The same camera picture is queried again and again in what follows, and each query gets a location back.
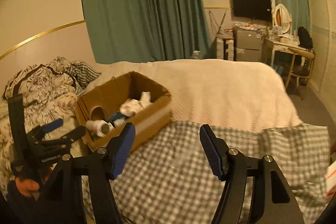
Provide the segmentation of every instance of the wooden table leg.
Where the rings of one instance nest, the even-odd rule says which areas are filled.
[[[287,76],[287,80],[286,80],[286,84],[285,84],[285,89],[287,89],[289,81],[290,81],[291,76],[292,76],[292,71],[293,71],[293,67],[294,67],[294,61],[295,61],[295,54],[293,53],[292,63],[291,63],[291,67],[289,68],[289,72],[288,72],[288,76]]]
[[[272,48],[272,57],[271,57],[271,67],[274,65],[274,57],[275,57],[275,50],[274,47]]]

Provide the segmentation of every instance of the black bag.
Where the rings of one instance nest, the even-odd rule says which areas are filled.
[[[308,50],[313,48],[313,40],[311,39],[309,32],[304,27],[300,27],[297,30],[297,35],[300,39],[300,47],[306,48]]]

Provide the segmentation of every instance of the white bedspread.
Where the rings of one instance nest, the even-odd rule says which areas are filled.
[[[86,91],[137,71],[171,92],[175,120],[256,132],[302,123],[280,76],[262,63],[207,59],[118,62],[95,68],[102,74]]]

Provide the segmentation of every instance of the dresser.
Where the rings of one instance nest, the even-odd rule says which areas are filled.
[[[234,29],[235,61],[261,62],[261,31]]]

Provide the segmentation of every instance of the gray plaid sheet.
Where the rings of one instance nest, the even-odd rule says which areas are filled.
[[[199,141],[200,124],[172,122],[132,153],[111,182],[126,223],[210,223],[224,183],[212,175]],[[270,154],[293,189],[305,223],[325,208],[329,135],[326,127],[302,124],[261,133],[211,127],[229,147],[261,158]],[[248,179],[241,221],[247,219],[252,180]]]

